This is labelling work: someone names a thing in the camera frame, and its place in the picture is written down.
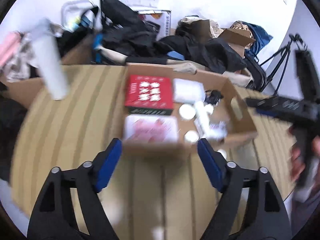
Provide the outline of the person right hand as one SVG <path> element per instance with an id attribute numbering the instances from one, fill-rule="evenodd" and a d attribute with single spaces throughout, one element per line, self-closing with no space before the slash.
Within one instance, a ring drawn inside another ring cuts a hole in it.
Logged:
<path id="1" fill-rule="evenodd" d="M 311 143 L 312 151 L 319 158 L 319 136 L 316 136 Z M 304 171 L 305 164 L 300 157 L 300 149 L 294 144 L 291 148 L 291 180 L 296 181 Z"/>

